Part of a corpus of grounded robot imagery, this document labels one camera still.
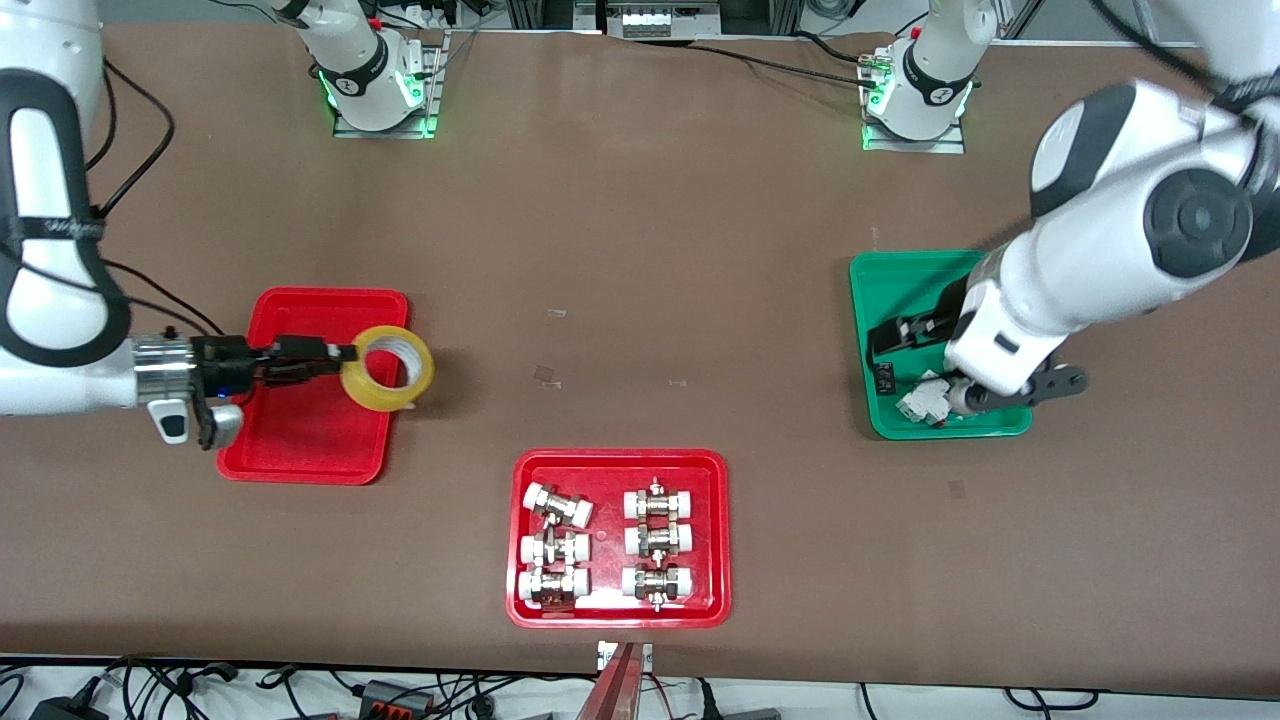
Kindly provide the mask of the yellow packing tape roll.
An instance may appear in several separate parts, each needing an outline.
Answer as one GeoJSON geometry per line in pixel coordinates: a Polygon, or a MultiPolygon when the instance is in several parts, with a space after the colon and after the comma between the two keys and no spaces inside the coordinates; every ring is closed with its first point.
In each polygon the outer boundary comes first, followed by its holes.
{"type": "Polygon", "coordinates": [[[356,359],[343,363],[339,378],[346,395],[361,407],[376,413],[412,409],[435,377],[435,363],[425,342],[411,331],[396,325],[375,325],[353,340],[356,359]],[[406,383],[388,386],[369,370],[367,355],[393,355],[404,369],[406,383]]]}

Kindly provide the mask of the green plastic tray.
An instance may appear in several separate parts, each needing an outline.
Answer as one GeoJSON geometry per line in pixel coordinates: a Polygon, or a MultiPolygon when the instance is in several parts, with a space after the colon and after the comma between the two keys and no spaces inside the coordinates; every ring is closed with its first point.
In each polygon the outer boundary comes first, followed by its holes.
{"type": "MultiPolygon", "coordinates": [[[[867,332],[895,316],[915,315],[932,310],[943,288],[965,278],[984,256],[980,250],[877,251],[856,255],[849,265],[850,296],[861,351],[867,350],[867,332]]],[[[1009,407],[975,416],[948,416],[943,427],[909,421],[896,409],[901,398],[925,372],[945,370],[945,347],[900,350],[879,357],[892,363],[897,393],[876,395],[872,368],[863,355],[863,384],[870,427],[883,439],[978,439],[1016,437],[1032,424],[1028,407],[1009,407]]]]}

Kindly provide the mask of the red plastic tray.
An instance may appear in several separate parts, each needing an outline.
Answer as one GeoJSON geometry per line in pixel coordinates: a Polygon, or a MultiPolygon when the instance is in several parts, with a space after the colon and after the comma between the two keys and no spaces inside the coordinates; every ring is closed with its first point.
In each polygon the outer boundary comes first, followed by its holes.
{"type": "MultiPolygon", "coordinates": [[[[259,296],[248,341],[279,334],[319,336],[348,343],[375,325],[406,328],[410,301],[396,290],[275,287],[259,296]]],[[[352,401],[335,375],[305,384],[262,388],[244,410],[236,442],[218,452],[230,480],[364,486],[381,471],[393,416],[352,401]]]]}

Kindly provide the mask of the red valve tray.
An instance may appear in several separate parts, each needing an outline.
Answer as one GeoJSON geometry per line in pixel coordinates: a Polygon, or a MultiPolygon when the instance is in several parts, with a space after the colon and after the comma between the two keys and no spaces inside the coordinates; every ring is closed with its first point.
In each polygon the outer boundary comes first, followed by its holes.
{"type": "Polygon", "coordinates": [[[730,551],[728,468],[723,457],[705,448],[535,448],[516,464],[512,479],[509,541],[506,564],[506,610],[525,628],[632,628],[703,629],[719,625],[732,606],[732,561],[730,551]],[[692,550],[659,560],[625,552],[623,529],[641,521],[626,519],[622,510],[627,491],[646,488],[654,477],[675,491],[692,496],[690,519],[671,521],[650,518],[650,528],[685,523],[692,527],[692,550]],[[522,506],[531,483],[552,486],[561,495],[580,495],[594,503],[585,529],[548,525],[522,506]],[[573,568],[589,568],[591,593],[575,603],[535,605],[516,594],[517,575],[539,568],[518,561],[518,541],[547,528],[575,530],[591,538],[591,560],[573,568]],[[690,568],[694,593],[681,603],[655,612],[648,603],[625,594],[623,568],[643,565],[690,568]]]}

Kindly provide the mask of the white circuit breaker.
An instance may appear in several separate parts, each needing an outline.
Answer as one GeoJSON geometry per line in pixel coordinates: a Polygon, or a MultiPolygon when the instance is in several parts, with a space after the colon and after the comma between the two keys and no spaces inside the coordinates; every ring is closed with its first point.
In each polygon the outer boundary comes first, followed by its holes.
{"type": "Polygon", "coordinates": [[[928,427],[943,427],[951,414],[948,393],[951,382],[934,372],[925,372],[915,384],[896,401],[896,409],[909,421],[928,427]]]}

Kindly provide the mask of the white-capped metal valve fitting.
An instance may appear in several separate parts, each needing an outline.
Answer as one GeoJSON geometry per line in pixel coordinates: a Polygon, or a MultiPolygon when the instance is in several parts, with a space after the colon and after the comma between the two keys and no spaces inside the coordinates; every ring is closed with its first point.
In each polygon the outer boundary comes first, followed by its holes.
{"type": "Polygon", "coordinates": [[[666,568],[645,568],[636,565],[623,568],[621,589],[625,594],[643,601],[660,611],[669,603],[681,603],[694,593],[692,571],[690,568],[669,565],[666,568]]]}
{"type": "Polygon", "coordinates": [[[576,566],[589,562],[591,553],[590,536],[575,530],[559,533],[549,527],[540,533],[522,536],[518,541],[518,561],[526,566],[576,566]]]}
{"type": "Polygon", "coordinates": [[[648,524],[623,529],[625,552],[641,559],[659,560],[692,550],[692,527],[685,523],[650,528],[648,524]]]}
{"type": "Polygon", "coordinates": [[[689,491],[669,489],[654,477],[646,488],[623,493],[622,510],[626,519],[641,523],[658,516],[678,521],[692,515],[692,496],[689,491]]]}
{"type": "Polygon", "coordinates": [[[547,568],[524,570],[517,575],[516,594],[527,603],[575,603],[591,593],[589,568],[566,568],[554,571],[547,568]]]}
{"type": "Polygon", "coordinates": [[[522,506],[543,518],[548,525],[585,529],[594,503],[580,495],[561,495],[552,486],[531,483],[522,495],[522,506]]]}

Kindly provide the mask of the black orange connector box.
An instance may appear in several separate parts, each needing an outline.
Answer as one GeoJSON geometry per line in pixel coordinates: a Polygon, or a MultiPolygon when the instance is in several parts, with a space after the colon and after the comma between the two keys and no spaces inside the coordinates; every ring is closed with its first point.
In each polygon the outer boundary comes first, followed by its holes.
{"type": "Polygon", "coordinates": [[[396,683],[370,680],[361,685],[358,717],[362,720],[426,720],[433,696],[396,683]]]}

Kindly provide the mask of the black power adapter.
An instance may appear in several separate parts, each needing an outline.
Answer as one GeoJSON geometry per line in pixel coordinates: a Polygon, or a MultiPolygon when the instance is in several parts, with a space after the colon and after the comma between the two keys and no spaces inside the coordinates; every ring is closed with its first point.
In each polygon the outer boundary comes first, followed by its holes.
{"type": "Polygon", "coordinates": [[[110,720],[92,706],[91,693],[42,700],[32,710],[28,720],[110,720]]]}

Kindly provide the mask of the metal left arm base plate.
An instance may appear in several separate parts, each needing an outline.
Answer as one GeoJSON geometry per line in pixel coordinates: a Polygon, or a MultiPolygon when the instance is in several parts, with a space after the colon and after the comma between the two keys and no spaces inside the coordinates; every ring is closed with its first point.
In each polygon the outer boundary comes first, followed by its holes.
{"type": "Polygon", "coordinates": [[[970,92],[970,87],[965,87],[960,99],[950,104],[954,111],[948,126],[937,136],[929,138],[908,137],[896,132],[895,127],[886,122],[893,119],[901,126],[906,117],[905,111],[913,108],[908,96],[914,92],[914,88],[909,83],[895,79],[893,50],[895,46],[891,44],[877,47],[873,53],[859,59],[858,78],[872,82],[870,88],[859,91],[861,147],[867,151],[963,154],[965,143],[961,115],[964,99],[970,92]]]}

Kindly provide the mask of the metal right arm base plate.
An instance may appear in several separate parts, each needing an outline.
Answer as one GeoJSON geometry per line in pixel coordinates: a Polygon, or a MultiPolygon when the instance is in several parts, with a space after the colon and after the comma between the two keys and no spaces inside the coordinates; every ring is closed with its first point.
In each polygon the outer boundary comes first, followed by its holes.
{"type": "Polygon", "coordinates": [[[444,33],[440,45],[399,35],[396,45],[388,45],[387,65],[362,96],[344,96],[328,82],[332,133],[338,138],[431,138],[449,49],[451,33],[444,33]]]}

